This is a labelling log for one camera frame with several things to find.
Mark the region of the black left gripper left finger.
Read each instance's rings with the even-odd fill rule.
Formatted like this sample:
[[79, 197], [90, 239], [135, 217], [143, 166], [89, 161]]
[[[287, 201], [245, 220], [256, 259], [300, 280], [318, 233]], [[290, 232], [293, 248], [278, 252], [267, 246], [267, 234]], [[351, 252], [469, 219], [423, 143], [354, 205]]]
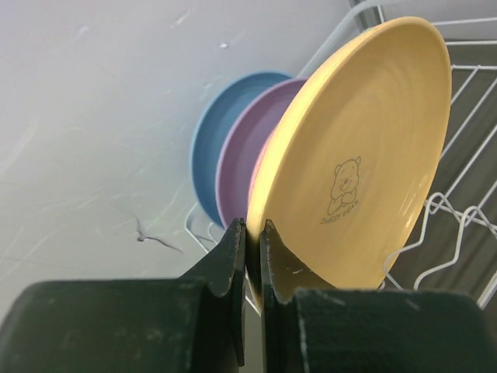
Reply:
[[191, 368], [245, 364], [245, 232], [244, 221], [234, 219], [220, 242], [179, 279]]

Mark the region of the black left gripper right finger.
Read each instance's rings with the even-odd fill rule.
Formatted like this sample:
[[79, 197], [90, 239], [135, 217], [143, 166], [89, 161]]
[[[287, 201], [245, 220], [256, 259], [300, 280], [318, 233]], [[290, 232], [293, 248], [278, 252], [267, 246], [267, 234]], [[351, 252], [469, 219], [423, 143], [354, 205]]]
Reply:
[[268, 220], [259, 237], [266, 372], [336, 372], [331, 327], [333, 286], [284, 244]]

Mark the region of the pink plate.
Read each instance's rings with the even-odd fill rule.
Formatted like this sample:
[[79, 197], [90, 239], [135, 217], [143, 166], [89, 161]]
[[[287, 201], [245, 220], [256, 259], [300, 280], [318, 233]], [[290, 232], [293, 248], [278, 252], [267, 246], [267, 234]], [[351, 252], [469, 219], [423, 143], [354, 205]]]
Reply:
[[260, 164], [261, 164], [261, 162], [263, 160], [263, 157], [264, 157], [264, 155], [266, 153], [266, 149], [267, 149], [268, 143], [269, 143], [269, 139], [266, 140], [266, 142], [263, 145], [261, 151], [259, 152], [258, 158], [256, 159], [254, 168], [252, 170], [252, 175], [251, 175], [249, 189], [248, 189], [248, 204], [249, 204], [251, 196], [252, 196], [252, 191], [253, 191], [253, 187], [254, 187], [254, 184], [255, 184], [255, 179], [256, 179], [256, 177], [258, 175]]

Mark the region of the yellow bear plate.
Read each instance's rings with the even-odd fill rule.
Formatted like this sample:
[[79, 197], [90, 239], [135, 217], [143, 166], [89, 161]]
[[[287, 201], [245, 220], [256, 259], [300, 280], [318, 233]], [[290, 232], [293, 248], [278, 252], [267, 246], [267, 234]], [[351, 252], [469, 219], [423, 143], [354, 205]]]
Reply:
[[267, 221], [330, 285], [380, 286], [432, 186], [451, 83], [442, 35], [414, 16], [360, 34], [310, 76], [268, 142], [248, 203], [247, 271], [257, 305]]

